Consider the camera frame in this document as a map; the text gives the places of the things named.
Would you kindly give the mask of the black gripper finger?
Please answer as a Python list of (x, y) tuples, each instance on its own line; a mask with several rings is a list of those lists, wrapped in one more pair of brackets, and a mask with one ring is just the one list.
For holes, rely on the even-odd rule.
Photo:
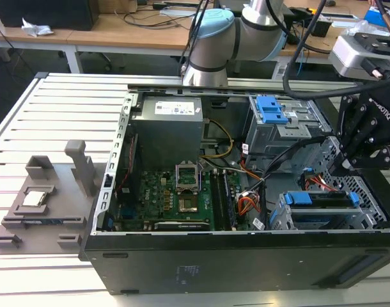
[(355, 170), (350, 159), (357, 154), (370, 154), (374, 145), (365, 142), (367, 135), (365, 124), (365, 102), (354, 96), (341, 99), (336, 137), (339, 141), (339, 153), (332, 161), (333, 173), (349, 173)]
[(354, 169), (389, 169), (390, 146), (383, 146), (372, 153), (357, 154), (349, 161)]

